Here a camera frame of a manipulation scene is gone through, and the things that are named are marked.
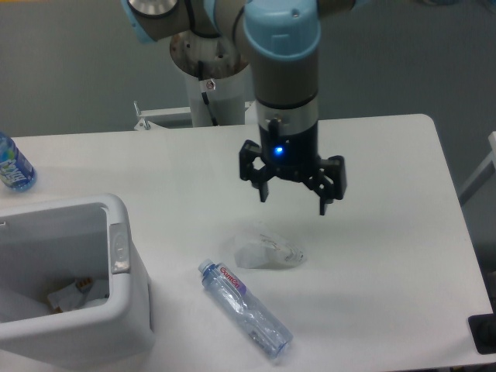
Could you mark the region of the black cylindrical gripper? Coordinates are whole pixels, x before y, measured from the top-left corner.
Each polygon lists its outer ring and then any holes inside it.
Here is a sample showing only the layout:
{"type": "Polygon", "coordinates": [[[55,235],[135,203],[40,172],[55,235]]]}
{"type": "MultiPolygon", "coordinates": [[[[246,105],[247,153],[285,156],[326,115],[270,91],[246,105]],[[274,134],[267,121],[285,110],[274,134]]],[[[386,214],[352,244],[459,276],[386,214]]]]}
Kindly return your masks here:
{"type": "Polygon", "coordinates": [[[319,214],[325,215],[327,205],[342,200],[346,192],[346,166],[342,156],[323,159],[318,154],[318,123],[295,134],[282,134],[275,122],[268,128],[259,127],[260,146],[246,140],[239,151],[239,177],[250,181],[259,191],[260,201],[269,195],[268,181],[273,177],[304,182],[319,197],[319,214]],[[254,161],[263,166],[256,169],[254,161]]]}

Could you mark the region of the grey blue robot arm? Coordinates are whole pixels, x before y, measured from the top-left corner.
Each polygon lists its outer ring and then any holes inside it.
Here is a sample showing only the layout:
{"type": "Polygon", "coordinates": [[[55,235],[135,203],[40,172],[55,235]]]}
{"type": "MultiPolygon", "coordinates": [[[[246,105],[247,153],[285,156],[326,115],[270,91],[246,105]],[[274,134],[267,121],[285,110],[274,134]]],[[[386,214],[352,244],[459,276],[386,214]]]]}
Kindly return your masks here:
{"type": "Polygon", "coordinates": [[[273,177],[304,184],[321,208],[343,198],[345,161],[318,153],[320,19],[349,11],[354,1],[124,1],[144,43],[170,40],[175,64],[193,76],[209,123],[219,116],[212,91],[249,67],[260,142],[239,151],[239,175],[268,196],[273,177]]]}

